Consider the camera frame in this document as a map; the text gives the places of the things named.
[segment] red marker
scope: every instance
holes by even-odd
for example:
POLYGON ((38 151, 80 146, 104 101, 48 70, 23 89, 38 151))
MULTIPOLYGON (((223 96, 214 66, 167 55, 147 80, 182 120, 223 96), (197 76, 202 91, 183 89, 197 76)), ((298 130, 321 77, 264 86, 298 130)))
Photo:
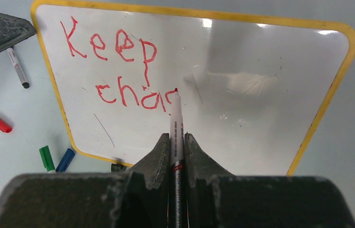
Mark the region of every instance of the red marker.
POLYGON ((10 133, 12 131, 12 127, 0 119, 0 130, 5 133, 10 133))

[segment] yellow whiteboard frame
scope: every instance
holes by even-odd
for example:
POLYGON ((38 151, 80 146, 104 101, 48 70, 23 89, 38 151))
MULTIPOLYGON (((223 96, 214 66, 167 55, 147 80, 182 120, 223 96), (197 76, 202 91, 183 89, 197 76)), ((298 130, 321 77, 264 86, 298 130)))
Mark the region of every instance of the yellow whiteboard frame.
MULTIPOLYGON (((348 53, 346 54, 345 59, 343 60, 325 98, 323 99, 323 102, 321 103, 319 110, 317 111, 317 114, 312 124, 309 127, 309 130, 307 131, 306 136, 303 139, 303 142, 300 145, 295 155, 295 158, 292 161, 292 164, 287 171, 287 175, 294 174, 295 168, 299 164, 300 159, 302 158, 310 140, 312 139, 318 124, 323 118, 323 115, 326 112, 326 109, 328 108, 331 99, 333 98, 336 90, 338 89, 342 79, 345 76, 346 71, 348 70, 352 60, 355 57, 355 30, 352 29, 347 24, 343 24, 339 22, 250 15, 250 14, 242 14, 242 13, 226 13, 226 12, 205 11, 205 10, 198 10, 198 9, 180 9, 180 8, 168 8, 168 7, 157 7, 157 6, 129 5, 129 4, 118 4, 118 3, 106 3, 106 2, 70 1, 70 0, 36 0, 33 2, 30 8, 30 14, 32 17, 33 24, 37 30, 38 41, 44 56, 44 60, 46 62, 48 73, 50 74, 51 82, 53 83, 54 91, 56 93, 57 101, 61 109, 61 113, 65 122, 69 139, 71 141, 71 145, 74 147, 76 151, 78 151, 79 153, 85 156, 97 158, 97 159, 101 159, 113 163, 116 163, 116 161, 112 159, 102 158, 99 156, 84 153, 75 146, 75 142, 74 139, 72 138, 71 130, 69 128, 68 120, 65 115, 64 107, 60 98, 57 84, 54 79, 53 71, 51 69, 51 65, 48 60, 46 48, 44 46, 43 38, 40 33, 40 28, 36 19, 36 11, 40 5, 68 6, 68 7, 92 8, 92 9, 101 9, 101 10, 164 14, 164 15, 192 17, 192 18, 232 20, 232 21, 240 21, 240 22, 248 22, 248 23, 280 25, 280 26, 299 27, 299 28, 307 28, 307 29, 334 30, 343 33, 348 38, 348 42, 349 42, 348 53)), ((133 164, 129 164, 129 163, 123 163, 123 165, 133 166, 133 164)))

